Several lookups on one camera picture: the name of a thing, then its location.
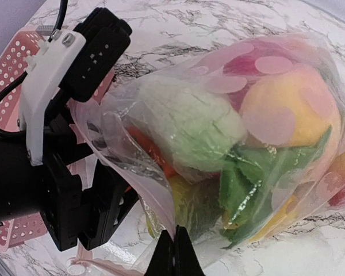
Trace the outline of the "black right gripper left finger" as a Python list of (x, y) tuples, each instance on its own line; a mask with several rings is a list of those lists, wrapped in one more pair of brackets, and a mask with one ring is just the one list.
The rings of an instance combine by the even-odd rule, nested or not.
[(174, 242), (167, 231), (162, 231), (145, 276), (174, 275)]

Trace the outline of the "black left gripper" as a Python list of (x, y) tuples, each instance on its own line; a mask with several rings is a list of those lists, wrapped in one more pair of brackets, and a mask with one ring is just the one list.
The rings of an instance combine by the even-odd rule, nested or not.
[(43, 162), (33, 166), (23, 137), (0, 137), (0, 250), (49, 233), (61, 251), (107, 243), (138, 201), (114, 169), (97, 162), (92, 187), (82, 191), (69, 166), (83, 158), (70, 125), (64, 90), (47, 109)]

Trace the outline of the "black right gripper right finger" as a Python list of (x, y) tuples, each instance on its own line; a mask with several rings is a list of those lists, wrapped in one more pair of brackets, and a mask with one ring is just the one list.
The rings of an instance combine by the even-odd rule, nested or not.
[(174, 237), (174, 275), (204, 276), (185, 227), (177, 225)]

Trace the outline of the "clear zip top bag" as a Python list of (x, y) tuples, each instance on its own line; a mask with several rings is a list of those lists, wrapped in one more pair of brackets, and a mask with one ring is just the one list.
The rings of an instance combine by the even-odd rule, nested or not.
[(202, 266), (345, 208), (345, 85), (317, 34), (238, 41), (70, 112), (149, 234), (186, 228)]

